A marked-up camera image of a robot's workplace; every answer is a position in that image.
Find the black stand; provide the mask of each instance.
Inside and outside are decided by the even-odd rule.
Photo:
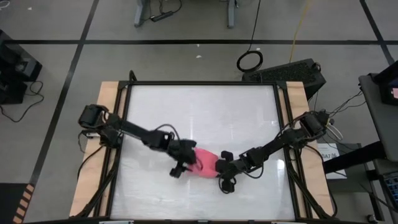
[[[358,164],[364,164],[374,159],[384,158],[386,158],[386,153],[384,152],[383,145],[378,141],[324,162],[323,169],[326,174],[329,174]]]

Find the white label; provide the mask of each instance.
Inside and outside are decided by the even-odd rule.
[[[318,143],[318,150],[320,154],[323,157],[323,161],[328,161],[329,159],[335,158],[339,156],[337,146],[334,143]],[[345,170],[339,170],[337,171],[340,174],[346,175]],[[331,180],[331,179],[346,179],[346,177],[336,174],[334,172],[327,174],[326,178]]]

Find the pink cloth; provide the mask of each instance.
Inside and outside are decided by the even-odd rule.
[[[197,163],[188,167],[194,174],[206,178],[214,178],[218,175],[216,171],[217,155],[197,147],[195,148],[195,155]]]

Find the floor tile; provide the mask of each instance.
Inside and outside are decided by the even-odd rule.
[[[80,39],[93,0],[11,1],[0,29],[12,39]]]
[[[390,54],[394,60],[398,60],[398,46],[397,45],[390,45],[388,46]]]
[[[384,40],[398,40],[396,9],[398,2],[394,0],[367,0],[366,4],[376,22]]]
[[[22,47],[43,65],[37,80],[44,83],[41,94],[45,99],[33,106],[20,123],[0,115],[0,169],[3,170],[0,182],[28,183],[76,50],[76,45]],[[4,105],[3,108],[13,118],[19,118],[39,99],[39,96],[25,96],[23,104]]]
[[[134,27],[136,1],[100,1],[88,34],[89,39],[250,39],[257,9],[256,0],[239,1],[233,29],[227,28],[227,3],[185,0],[180,11],[159,22]],[[255,39],[293,39],[305,1],[263,0]],[[159,2],[152,1],[152,14]],[[164,3],[164,11],[178,8],[177,0]],[[298,39],[375,40],[359,1],[312,1]]]
[[[262,1],[256,39],[292,40],[306,1]],[[310,1],[298,40],[376,40],[359,1]]]
[[[289,45],[254,45],[253,48],[260,48],[264,53],[263,68],[289,60]],[[76,187],[76,172],[83,157],[77,146],[81,128],[74,121],[85,105],[96,101],[102,81],[125,80],[130,69],[135,71],[138,80],[238,81],[241,72],[236,69],[236,59],[246,50],[247,45],[85,46],[26,221],[67,218]],[[337,107],[359,91],[360,75],[387,66],[378,46],[297,46],[294,60],[310,57],[322,65],[322,74],[328,82],[320,91],[317,109]],[[255,59],[245,60],[245,66],[249,66],[250,60]],[[346,142],[367,144],[377,139],[366,106],[346,110],[336,115],[335,120]]]
[[[366,216],[374,214],[367,193],[338,193],[335,199],[338,206],[336,217],[340,220],[367,223]]]

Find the yellow cable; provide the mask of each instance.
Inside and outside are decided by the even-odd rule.
[[[292,44],[292,50],[290,51],[289,63],[292,62],[294,47],[295,47],[295,44],[296,44],[296,36],[297,36],[297,33],[298,33],[299,30],[300,30],[301,24],[303,23],[304,17],[305,17],[305,15],[307,14],[308,9],[310,8],[310,3],[311,3],[311,1],[312,1],[312,0],[306,0],[306,1],[305,1],[305,6],[304,6],[303,14],[301,15],[300,22],[298,23],[298,26],[297,26],[297,28],[296,28],[296,32],[294,33],[293,44]]]

